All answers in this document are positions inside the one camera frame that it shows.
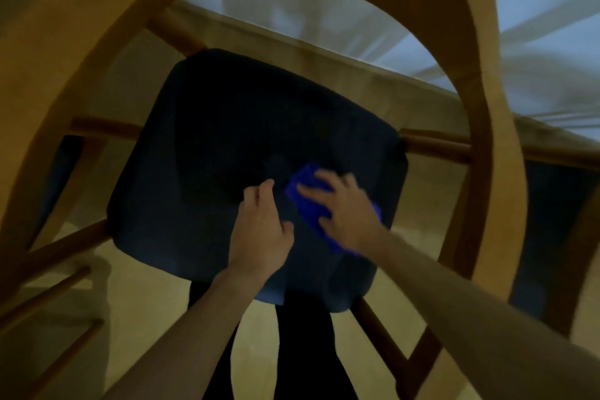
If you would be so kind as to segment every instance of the chair backrest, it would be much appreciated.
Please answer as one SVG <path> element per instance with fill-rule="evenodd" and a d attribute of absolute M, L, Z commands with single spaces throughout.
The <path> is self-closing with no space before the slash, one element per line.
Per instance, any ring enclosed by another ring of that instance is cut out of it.
<path fill-rule="evenodd" d="M 31 245 L 44 172 L 85 106 L 89 86 L 173 1 L 37 0 L 6 28 L 0 40 L 0 288 L 10 288 L 9 267 Z M 464 199 L 469 218 L 452 243 L 478 251 L 468 269 L 473 280 L 506 299 L 527 204 L 523 157 L 500 82 L 495 1 L 366 1 L 416 35 L 461 97 L 473 139 Z M 454 398 L 463 386 L 460 370 L 443 352 L 422 391 Z"/>

